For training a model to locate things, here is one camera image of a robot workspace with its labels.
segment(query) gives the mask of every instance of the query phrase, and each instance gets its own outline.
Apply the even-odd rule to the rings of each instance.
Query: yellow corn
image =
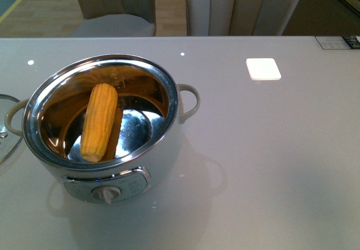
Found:
[[[118,93],[106,83],[96,85],[90,95],[80,143],[81,156],[90,162],[103,157],[114,122]]]

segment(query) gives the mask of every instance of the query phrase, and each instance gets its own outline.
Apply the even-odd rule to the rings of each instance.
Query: stainless steel inner pot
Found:
[[[80,136],[91,90],[99,83],[116,88],[124,116],[115,159],[90,163],[80,156]],[[160,66],[130,55],[103,55],[48,78],[30,98],[22,128],[31,151],[51,165],[107,169],[154,146],[173,124],[178,104],[177,86]]]

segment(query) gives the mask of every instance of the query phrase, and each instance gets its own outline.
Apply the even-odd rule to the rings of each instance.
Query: control panel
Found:
[[[64,178],[64,187],[73,197],[92,203],[118,202],[146,188],[151,176],[145,167],[137,167],[103,178]]]

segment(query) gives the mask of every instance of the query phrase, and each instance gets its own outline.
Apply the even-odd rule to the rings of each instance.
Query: wooden floor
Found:
[[[22,0],[0,23],[0,37],[68,37],[82,20],[77,0]],[[156,35],[186,35],[185,0],[156,0]]]

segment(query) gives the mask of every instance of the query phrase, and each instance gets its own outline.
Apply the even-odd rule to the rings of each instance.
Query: chair seat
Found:
[[[155,31],[155,24],[142,17],[119,14],[85,19],[71,37],[150,37]]]

